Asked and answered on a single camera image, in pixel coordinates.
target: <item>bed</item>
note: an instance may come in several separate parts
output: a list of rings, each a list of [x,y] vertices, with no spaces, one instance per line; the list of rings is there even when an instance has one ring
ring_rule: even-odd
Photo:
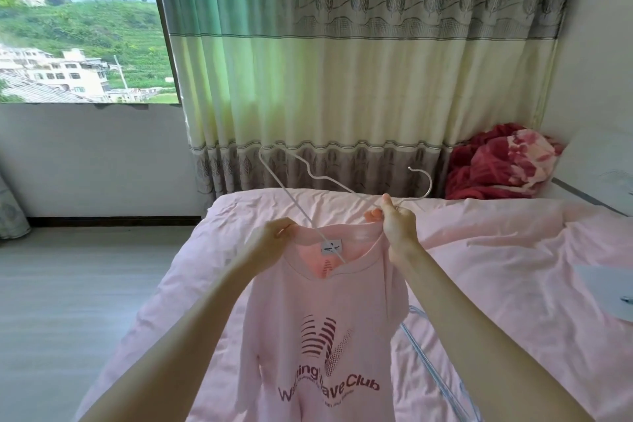
[[[290,189],[320,226],[363,223],[353,194]],[[633,220],[556,200],[404,202],[417,215],[418,237],[477,306],[524,347],[599,421],[633,420],[633,324],[615,319],[574,274],[573,264],[633,268]],[[173,259],[114,356],[84,396],[79,418],[210,285],[251,230],[288,216],[308,225],[281,189],[220,197]],[[220,339],[189,422],[233,422],[242,294]],[[419,304],[409,291],[409,303]],[[405,324],[455,394],[460,379],[431,324],[409,314]],[[405,334],[392,339],[398,421],[456,421],[450,405]]]

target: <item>utility pole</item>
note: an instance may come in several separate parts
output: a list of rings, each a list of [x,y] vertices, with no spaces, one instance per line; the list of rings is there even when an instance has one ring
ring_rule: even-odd
[[[127,89],[127,82],[125,81],[125,76],[123,75],[123,69],[121,68],[121,64],[118,63],[118,59],[115,56],[115,62],[116,62],[116,68],[119,71],[119,74],[121,74],[121,80],[123,81],[123,86]]]

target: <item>pink t-shirt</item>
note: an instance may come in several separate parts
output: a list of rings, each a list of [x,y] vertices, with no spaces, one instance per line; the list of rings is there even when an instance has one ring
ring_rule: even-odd
[[[390,341],[407,315],[407,284],[382,223],[320,231],[334,249],[299,227],[253,282],[236,405],[245,421],[394,420]]]

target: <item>wall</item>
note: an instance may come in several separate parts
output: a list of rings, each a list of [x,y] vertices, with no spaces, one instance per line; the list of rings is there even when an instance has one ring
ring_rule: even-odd
[[[591,124],[633,132],[633,0],[570,0],[541,129],[568,142]]]
[[[177,106],[0,104],[0,170],[28,216],[204,213]]]

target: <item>floor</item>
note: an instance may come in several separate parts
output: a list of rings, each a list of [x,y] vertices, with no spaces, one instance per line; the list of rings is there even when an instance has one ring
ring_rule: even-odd
[[[193,227],[0,242],[0,420],[68,422]]]

